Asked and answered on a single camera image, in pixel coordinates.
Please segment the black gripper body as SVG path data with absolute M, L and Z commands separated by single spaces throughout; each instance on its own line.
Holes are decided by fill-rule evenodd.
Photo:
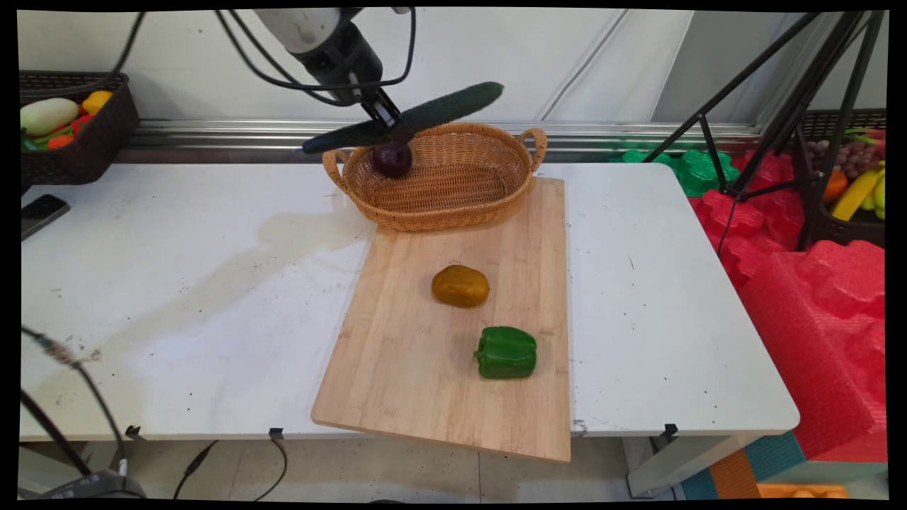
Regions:
M 317 81 L 321 93 L 334 106 L 378 103 L 383 92 L 378 87 L 353 89 L 353 84 L 381 81 L 383 65 L 369 42 L 350 20 L 342 20 L 328 38 L 315 49 L 293 52 L 305 70 Z

